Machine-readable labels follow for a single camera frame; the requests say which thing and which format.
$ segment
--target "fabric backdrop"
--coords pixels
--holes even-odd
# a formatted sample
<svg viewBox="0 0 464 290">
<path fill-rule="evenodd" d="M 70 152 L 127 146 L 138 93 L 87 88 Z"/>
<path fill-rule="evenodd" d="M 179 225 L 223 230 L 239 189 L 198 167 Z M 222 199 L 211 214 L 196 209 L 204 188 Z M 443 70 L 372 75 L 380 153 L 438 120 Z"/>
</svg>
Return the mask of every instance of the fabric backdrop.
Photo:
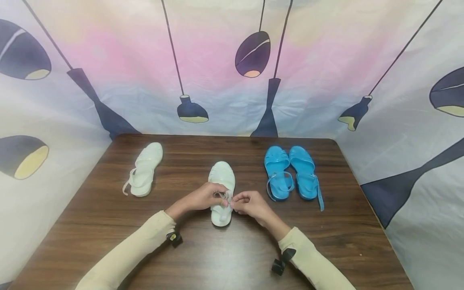
<svg viewBox="0 0 464 290">
<path fill-rule="evenodd" d="M 111 139 L 144 133 L 335 139 L 415 288 L 460 289 L 463 13 L 461 0 L 3 0 L 0 284 Z"/>
</svg>

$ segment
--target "wrist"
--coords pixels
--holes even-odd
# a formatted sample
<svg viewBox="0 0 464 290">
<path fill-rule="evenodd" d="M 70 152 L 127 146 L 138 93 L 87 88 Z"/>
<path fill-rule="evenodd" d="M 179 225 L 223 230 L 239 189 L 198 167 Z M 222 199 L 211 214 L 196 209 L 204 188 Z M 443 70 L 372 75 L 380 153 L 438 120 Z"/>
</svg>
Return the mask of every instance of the wrist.
<svg viewBox="0 0 464 290">
<path fill-rule="evenodd" d="M 183 214 L 190 211 L 188 203 L 182 198 L 176 201 L 173 205 L 171 205 L 165 213 L 170 216 L 174 221 L 177 221 Z"/>
<path fill-rule="evenodd" d="M 266 218 L 264 227 L 271 233 L 276 241 L 285 238 L 291 230 L 291 228 L 274 212 Z"/>
</svg>

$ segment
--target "beige sleeve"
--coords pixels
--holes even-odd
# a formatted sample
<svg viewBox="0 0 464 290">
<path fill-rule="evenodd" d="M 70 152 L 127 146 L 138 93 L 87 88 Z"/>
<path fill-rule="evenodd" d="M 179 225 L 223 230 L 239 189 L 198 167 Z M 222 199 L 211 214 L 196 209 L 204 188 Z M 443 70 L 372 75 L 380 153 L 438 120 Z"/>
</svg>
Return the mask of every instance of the beige sleeve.
<svg viewBox="0 0 464 290">
<path fill-rule="evenodd" d="M 282 253 L 288 249 L 295 249 L 296 253 L 290 260 L 313 284 L 317 290 L 353 290 L 354 287 L 346 277 L 321 253 L 314 244 L 294 227 L 279 241 Z"/>
<path fill-rule="evenodd" d="M 135 233 L 110 251 L 79 282 L 76 290 L 116 290 L 124 278 L 174 231 L 164 211 L 149 218 Z"/>
</svg>

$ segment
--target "blue sandal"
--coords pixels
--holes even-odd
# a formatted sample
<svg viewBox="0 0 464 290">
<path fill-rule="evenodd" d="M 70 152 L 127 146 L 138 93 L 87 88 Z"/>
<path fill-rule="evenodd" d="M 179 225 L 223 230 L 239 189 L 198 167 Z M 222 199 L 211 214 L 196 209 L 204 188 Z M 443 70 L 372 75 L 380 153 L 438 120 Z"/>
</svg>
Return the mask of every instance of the blue sandal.
<svg viewBox="0 0 464 290">
<path fill-rule="evenodd" d="M 270 147 L 264 156 L 264 168 L 268 180 L 267 194 L 273 201 L 282 201 L 288 198 L 289 192 L 295 188 L 291 174 L 285 169 L 290 166 L 287 153 L 279 146 Z"/>
<path fill-rule="evenodd" d="M 321 187 L 319 180 L 314 174 L 314 161 L 309 153 L 300 146 L 293 146 L 290 149 L 290 163 L 296 170 L 296 183 L 302 199 L 313 200 L 319 199 L 321 211 L 324 210 L 324 200 L 322 199 Z"/>
</svg>

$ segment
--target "tabletop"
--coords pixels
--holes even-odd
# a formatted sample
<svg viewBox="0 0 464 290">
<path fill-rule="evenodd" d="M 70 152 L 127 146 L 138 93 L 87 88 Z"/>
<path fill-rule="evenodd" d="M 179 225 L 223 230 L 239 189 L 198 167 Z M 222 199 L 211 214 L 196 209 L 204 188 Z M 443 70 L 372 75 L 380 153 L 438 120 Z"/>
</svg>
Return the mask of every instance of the tabletop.
<svg viewBox="0 0 464 290">
<path fill-rule="evenodd" d="M 163 146 L 151 193 L 122 194 L 129 171 L 151 142 Z M 266 193 L 266 150 L 278 145 L 305 148 L 316 165 L 325 210 L 297 190 L 281 202 Z M 355 286 L 412 289 L 383 229 L 342 152 L 329 139 L 249 138 L 187 135 L 120 135 L 33 254 L 10 290 L 71 290 L 105 254 L 150 216 L 207 182 L 217 161 L 235 173 L 235 194 L 257 190 L 290 226 L 298 227 Z M 233 213 L 216 228 L 211 212 L 190 213 L 179 223 L 183 244 L 165 244 L 147 256 L 120 289 L 313 289 L 292 265 L 278 276 L 276 241 L 255 220 Z"/>
</svg>

